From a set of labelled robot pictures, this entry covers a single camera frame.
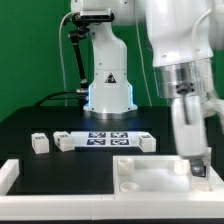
white plastic part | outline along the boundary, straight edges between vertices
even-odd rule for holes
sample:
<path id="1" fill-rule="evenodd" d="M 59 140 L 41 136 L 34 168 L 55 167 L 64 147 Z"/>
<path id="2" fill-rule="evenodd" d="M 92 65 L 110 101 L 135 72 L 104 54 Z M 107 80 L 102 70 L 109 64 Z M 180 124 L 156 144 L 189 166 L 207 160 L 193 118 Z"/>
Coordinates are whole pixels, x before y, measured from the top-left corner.
<path id="1" fill-rule="evenodd" d="M 7 160 L 7 162 L 0 169 L 0 196 L 7 194 L 18 175 L 19 160 Z"/>
<path id="2" fill-rule="evenodd" d="M 66 131 L 55 132 L 54 143 L 62 152 L 75 150 L 75 140 Z"/>
<path id="3" fill-rule="evenodd" d="M 186 97 L 187 115 L 190 124 L 186 124 L 183 98 L 172 103 L 172 123 L 176 149 L 183 157 L 202 157 L 207 154 L 205 124 L 199 96 Z"/>
<path id="4" fill-rule="evenodd" d="M 194 61 L 195 51 L 197 60 L 213 56 L 208 40 L 208 18 L 198 27 L 196 43 L 192 41 L 195 22 L 208 10 L 206 1 L 147 0 L 145 8 L 154 67 Z"/>
<path id="5" fill-rule="evenodd" d="M 136 184 L 135 182 L 124 182 L 120 185 L 121 192 L 130 193 L 139 191 L 139 189 L 140 189 L 139 185 Z"/>
<path id="6" fill-rule="evenodd" d="M 212 8 L 210 15 L 209 41 L 212 49 L 224 49 L 224 2 L 222 0 L 207 0 L 208 5 Z"/>
<path id="7" fill-rule="evenodd" d="M 111 9 L 115 15 L 113 24 L 131 25 L 135 23 L 134 0 L 71 0 L 71 11 L 94 11 L 99 9 Z"/>
<path id="8" fill-rule="evenodd" d="M 143 152 L 156 151 L 156 139 L 148 132 L 138 132 L 139 147 Z"/>
<path id="9" fill-rule="evenodd" d="M 117 170 L 120 176 L 128 176 L 134 172 L 135 161 L 132 158 L 120 158 L 117 161 Z"/>
<path id="10" fill-rule="evenodd" d="M 110 23 L 91 25 L 94 81 L 89 87 L 87 112 L 122 114 L 134 111 L 132 86 L 127 81 L 127 47 L 112 32 Z"/>
<path id="11" fill-rule="evenodd" d="M 125 157 L 113 158 L 114 194 L 1 196 L 0 220 L 224 218 L 224 182 L 212 168 L 211 191 L 195 191 L 187 175 L 174 173 L 179 156 L 128 156 L 135 161 L 130 176 L 118 174 L 121 158 Z M 122 191 L 127 182 L 137 184 L 138 191 Z"/>
<path id="12" fill-rule="evenodd" d="M 174 173 L 178 175 L 187 175 L 190 171 L 189 160 L 176 160 L 174 162 Z"/>
<path id="13" fill-rule="evenodd" d="M 32 134 L 31 140 L 36 154 L 49 153 L 49 140 L 44 133 Z"/>

small white block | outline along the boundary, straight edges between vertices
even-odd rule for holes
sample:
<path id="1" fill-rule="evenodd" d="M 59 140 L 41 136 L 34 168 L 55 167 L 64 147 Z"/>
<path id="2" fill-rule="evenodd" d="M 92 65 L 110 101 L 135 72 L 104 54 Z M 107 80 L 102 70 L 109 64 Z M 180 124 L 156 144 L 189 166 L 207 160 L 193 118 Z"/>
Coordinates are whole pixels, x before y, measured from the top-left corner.
<path id="1" fill-rule="evenodd" d="M 54 143 L 61 151 L 75 150 L 75 139 L 68 132 L 55 132 Z"/>
<path id="2" fill-rule="evenodd" d="M 156 151 L 156 139 L 148 132 L 138 132 L 137 134 L 139 147 L 143 152 Z"/>
<path id="3" fill-rule="evenodd" d="M 31 140 L 36 154 L 49 153 L 49 140 L 44 133 L 32 134 Z"/>

warning label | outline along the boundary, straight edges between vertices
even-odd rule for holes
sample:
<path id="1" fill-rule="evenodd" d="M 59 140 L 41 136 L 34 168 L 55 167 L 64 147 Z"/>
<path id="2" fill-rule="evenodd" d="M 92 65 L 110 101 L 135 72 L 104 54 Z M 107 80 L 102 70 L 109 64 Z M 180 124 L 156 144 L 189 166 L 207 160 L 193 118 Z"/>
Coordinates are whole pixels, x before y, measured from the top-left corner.
<path id="1" fill-rule="evenodd" d="M 117 83 L 112 73 L 110 73 L 105 83 Z"/>

white plastic tray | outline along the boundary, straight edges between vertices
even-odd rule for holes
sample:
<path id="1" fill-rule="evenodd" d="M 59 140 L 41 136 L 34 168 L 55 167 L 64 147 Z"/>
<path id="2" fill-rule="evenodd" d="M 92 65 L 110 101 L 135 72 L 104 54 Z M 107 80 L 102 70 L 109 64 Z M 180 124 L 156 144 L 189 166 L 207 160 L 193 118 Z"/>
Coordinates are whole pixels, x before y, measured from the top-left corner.
<path id="1" fill-rule="evenodd" d="M 118 163 L 125 159 L 131 162 L 124 165 L 126 170 L 119 170 Z M 173 172 L 176 160 L 180 158 L 114 157 L 113 195 L 5 196 L 4 194 L 0 197 L 0 220 L 224 218 L 224 183 L 221 178 L 211 168 L 211 191 L 192 191 L 189 188 L 187 174 L 179 176 Z M 0 179 L 5 175 L 2 169 Z M 121 185 L 127 182 L 136 183 L 137 187 L 122 190 Z"/>

white block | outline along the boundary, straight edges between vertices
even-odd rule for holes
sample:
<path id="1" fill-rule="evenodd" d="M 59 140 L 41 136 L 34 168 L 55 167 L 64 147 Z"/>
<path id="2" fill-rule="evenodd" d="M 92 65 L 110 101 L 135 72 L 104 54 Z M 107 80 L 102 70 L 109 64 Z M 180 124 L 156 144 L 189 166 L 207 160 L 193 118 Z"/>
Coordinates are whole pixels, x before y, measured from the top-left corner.
<path id="1" fill-rule="evenodd" d="M 139 147 L 143 152 L 156 151 L 156 139 L 148 132 L 138 132 L 137 134 Z"/>
<path id="2" fill-rule="evenodd" d="M 0 195 L 5 196 L 19 175 L 19 160 L 7 160 L 0 169 Z"/>
<path id="3" fill-rule="evenodd" d="M 55 132 L 54 143 L 61 151 L 75 150 L 75 139 L 68 132 Z"/>
<path id="4" fill-rule="evenodd" d="M 32 134 L 31 139 L 36 154 L 49 153 L 49 140 L 44 133 Z"/>

